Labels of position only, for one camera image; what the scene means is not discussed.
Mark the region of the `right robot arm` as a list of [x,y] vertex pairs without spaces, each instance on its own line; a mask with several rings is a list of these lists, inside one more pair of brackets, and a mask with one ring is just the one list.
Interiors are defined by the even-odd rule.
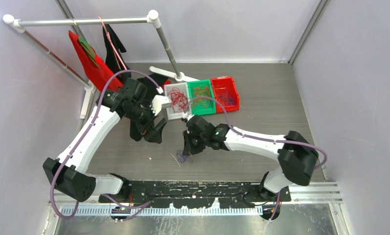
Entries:
[[267,157],[279,167],[264,174],[259,186],[260,197],[273,200],[291,184],[308,186],[318,160],[317,151],[296,131],[286,135],[266,135],[242,130],[227,123],[214,126],[201,116],[184,118],[184,155],[213,150],[242,151]]

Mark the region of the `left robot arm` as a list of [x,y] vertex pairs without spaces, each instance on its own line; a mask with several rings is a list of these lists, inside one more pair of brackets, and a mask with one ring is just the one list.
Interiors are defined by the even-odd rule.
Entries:
[[71,144],[56,158],[47,158],[44,172],[55,190],[84,202],[93,195],[107,194],[118,202],[125,202],[131,195],[129,180],[118,174],[93,175],[87,172],[95,152],[122,118],[131,121],[132,139],[161,143],[162,131],[167,121],[154,123],[164,108],[171,106],[171,100],[162,88],[155,90],[149,99],[148,87],[139,80],[128,79],[118,91],[106,90],[98,100],[91,116]]

